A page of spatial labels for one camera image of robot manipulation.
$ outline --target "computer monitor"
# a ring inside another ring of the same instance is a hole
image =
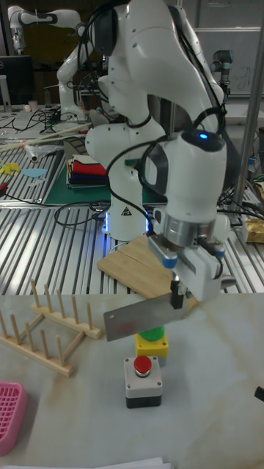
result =
[[[7,77],[11,104],[27,104],[32,99],[35,87],[30,56],[0,57],[0,75]]]

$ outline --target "pink basket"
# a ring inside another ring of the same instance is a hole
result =
[[[15,445],[26,403],[27,395],[20,383],[0,381],[0,456]]]

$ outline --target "knife blade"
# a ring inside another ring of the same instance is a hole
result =
[[[145,332],[169,322],[187,317],[199,304],[196,298],[184,298],[181,309],[173,309],[171,293],[129,306],[123,306],[103,315],[106,326],[106,339],[113,341],[123,337]]]

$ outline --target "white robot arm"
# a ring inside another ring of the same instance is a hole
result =
[[[19,6],[8,9],[10,28],[12,32],[15,50],[23,53],[26,43],[23,38],[23,28],[35,24],[49,24],[57,28],[73,28],[78,38],[84,33],[84,24],[78,12],[74,10],[55,10],[49,13],[30,13]],[[92,52],[92,45],[87,44],[88,53]],[[85,46],[82,45],[80,53],[80,63],[86,60]],[[74,102],[73,89],[69,82],[78,70],[78,47],[69,55],[57,72],[59,81],[59,100],[61,105],[61,120],[70,122],[85,122],[83,110]]]
[[[170,11],[163,0],[131,0],[115,11],[117,41],[109,54],[109,75],[101,82],[108,82],[109,102],[127,122],[91,129],[86,141],[90,155],[111,166],[107,231],[119,240],[144,232],[136,209],[143,208],[142,187],[125,160],[142,158],[144,142],[164,137],[164,129],[149,115],[147,95],[166,98],[186,111],[190,125],[153,145],[149,154],[147,184],[168,200],[155,211],[149,246],[198,300],[211,300],[220,290],[220,242],[229,231],[228,220],[216,213],[227,161],[224,140],[216,134],[224,94],[181,8]],[[100,32],[100,24],[95,24],[95,48],[96,28]],[[205,130],[197,129],[201,121]],[[132,216],[124,216],[126,207]],[[212,236],[215,246],[209,244]]]

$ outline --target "green button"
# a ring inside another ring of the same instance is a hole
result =
[[[141,332],[139,335],[145,340],[155,341],[155,340],[162,339],[164,334],[165,334],[165,326],[162,325],[159,328],[154,328],[154,329],[146,330],[146,332]]]

